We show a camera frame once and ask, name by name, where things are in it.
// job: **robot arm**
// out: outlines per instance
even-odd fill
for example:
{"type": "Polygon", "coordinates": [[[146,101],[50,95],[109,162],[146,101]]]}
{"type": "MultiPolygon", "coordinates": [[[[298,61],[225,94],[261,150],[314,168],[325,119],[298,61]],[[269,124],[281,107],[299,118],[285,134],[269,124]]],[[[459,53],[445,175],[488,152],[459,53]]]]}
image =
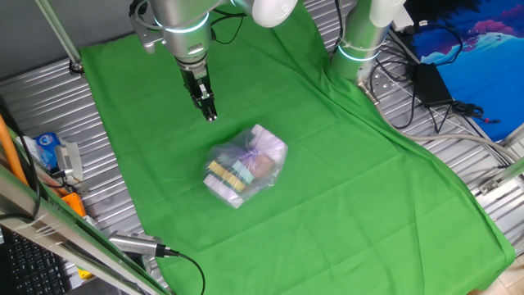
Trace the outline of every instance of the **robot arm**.
{"type": "MultiPolygon", "coordinates": [[[[297,0],[222,0],[240,7],[263,27],[282,23],[296,5],[297,0]]],[[[222,3],[217,0],[151,0],[157,26],[144,23],[140,18],[147,9],[147,0],[134,0],[129,17],[144,49],[155,51],[155,42],[161,41],[173,54],[184,85],[196,108],[208,121],[216,120],[215,94],[207,67],[207,50],[211,44],[209,11],[222,3]]]]}

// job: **blue and white package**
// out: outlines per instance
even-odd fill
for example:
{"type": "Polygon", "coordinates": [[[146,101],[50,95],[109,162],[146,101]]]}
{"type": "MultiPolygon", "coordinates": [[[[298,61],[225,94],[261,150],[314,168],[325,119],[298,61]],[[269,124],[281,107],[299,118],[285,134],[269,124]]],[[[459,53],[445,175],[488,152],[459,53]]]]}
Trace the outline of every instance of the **blue and white package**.
{"type": "Polygon", "coordinates": [[[55,146],[61,145],[60,139],[53,132],[47,132],[34,138],[38,144],[40,159],[50,171],[57,168],[55,146]]]}

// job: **keyboard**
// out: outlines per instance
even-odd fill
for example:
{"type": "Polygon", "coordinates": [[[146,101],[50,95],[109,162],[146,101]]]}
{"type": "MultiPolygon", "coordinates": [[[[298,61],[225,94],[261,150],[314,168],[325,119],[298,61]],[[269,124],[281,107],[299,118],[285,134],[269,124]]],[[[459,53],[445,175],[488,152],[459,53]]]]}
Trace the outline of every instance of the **keyboard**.
{"type": "Polygon", "coordinates": [[[2,227],[4,291],[20,295],[62,295],[71,290],[59,256],[2,227]]]}

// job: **clear plastic bag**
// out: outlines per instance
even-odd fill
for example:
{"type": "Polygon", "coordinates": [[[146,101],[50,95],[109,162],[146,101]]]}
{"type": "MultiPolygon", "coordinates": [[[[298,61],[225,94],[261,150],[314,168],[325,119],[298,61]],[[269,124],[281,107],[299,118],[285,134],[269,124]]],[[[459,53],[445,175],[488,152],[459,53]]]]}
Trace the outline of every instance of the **clear plastic bag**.
{"type": "Polygon", "coordinates": [[[257,124],[211,148],[204,184],[216,197],[238,208],[260,190],[275,184],[286,154],[287,145],[257,124]]]}

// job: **blue led ring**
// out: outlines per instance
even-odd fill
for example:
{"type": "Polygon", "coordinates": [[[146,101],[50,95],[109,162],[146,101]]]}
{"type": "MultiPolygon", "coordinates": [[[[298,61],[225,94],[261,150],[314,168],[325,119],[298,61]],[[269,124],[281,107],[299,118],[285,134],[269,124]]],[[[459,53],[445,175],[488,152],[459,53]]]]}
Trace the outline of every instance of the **blue led ring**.
{"type": "Polygon", "coordinates": [[[340,45],[338,45],[338,50],[344,55],[344,57],[347,57],[353,61],[371,61],[372,59],[374,59],[375,57],[378,56],[378,53],[380,53],[380,51],[377,52],[377,54],[375,54],[374,56],[372,57],[368,57],[368,58],[358,58],[358,57],[352,57],[351,55],[347,54],[344,52],[344,50],[342,49],[342,47],[340,45]]]}

